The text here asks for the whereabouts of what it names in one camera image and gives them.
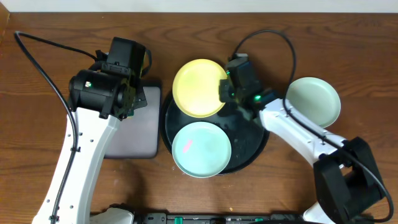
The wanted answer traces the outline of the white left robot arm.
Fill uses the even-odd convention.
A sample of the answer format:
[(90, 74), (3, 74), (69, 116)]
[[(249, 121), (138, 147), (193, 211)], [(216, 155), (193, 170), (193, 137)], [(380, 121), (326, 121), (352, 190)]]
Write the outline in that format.
[(140, 75), (81, 70), (69, 83), (65, 139), (34, 223), (133, 223), (129, 210), (90, 214), (105, 152), (121, 121), (132, 115)]

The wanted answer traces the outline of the green sponge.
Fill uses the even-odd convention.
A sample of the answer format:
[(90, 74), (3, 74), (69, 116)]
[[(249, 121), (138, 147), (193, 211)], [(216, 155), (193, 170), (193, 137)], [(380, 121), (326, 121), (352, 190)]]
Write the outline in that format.
[(135, 106), (132, 106), (127, 112), (127, 118), (134, 116)]

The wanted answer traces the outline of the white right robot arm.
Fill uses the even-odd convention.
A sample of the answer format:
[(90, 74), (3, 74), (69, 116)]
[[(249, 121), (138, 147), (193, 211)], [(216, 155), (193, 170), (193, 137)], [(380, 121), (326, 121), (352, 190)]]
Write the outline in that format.
[(222, 102), (238, 103), (312, 165), (317, 202), (303, 213), (305, 222), (384, 223), (392, 218), (392, 197), (366, 141), (319, 127), (257, 81), (244, 86), (220, 80), (218, 91)]

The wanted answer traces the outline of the yellow plate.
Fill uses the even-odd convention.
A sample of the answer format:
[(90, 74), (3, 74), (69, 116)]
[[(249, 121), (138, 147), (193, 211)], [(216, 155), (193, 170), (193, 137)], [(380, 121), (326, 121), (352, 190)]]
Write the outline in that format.
[(224, 103), (220, 101), (219, 85), (227, 79), (224, 69), (208, 59), (186, 63), (177, 72), (172, 96), (178, 108), (194, 118), (206, 118), (217, 113)]

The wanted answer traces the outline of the mint green plate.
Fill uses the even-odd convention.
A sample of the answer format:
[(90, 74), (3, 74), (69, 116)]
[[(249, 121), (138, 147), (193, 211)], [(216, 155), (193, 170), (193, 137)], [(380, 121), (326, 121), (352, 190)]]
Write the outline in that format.
[(304, 77), (292, 82), (287, 91), (290, 104), (315, 124), (326, 128), (341, 112), (337, 91), (326, 81)]
[(207, 122), (184, 126), (172, 141), (172, 156), (178, 168), (195, 178), (221, 173), (231, 159), (232, 147), (226, 133)]

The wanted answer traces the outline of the mint green plate front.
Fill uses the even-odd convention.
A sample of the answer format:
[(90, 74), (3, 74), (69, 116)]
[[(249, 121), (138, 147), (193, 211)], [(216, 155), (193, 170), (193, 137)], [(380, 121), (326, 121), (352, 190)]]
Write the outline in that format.
[(232, 147), (226, 133), (207, 122), (184, 126), (172, 141), (172, 156), (178, 168), (195, 178), (221, 173), (231, 159)]

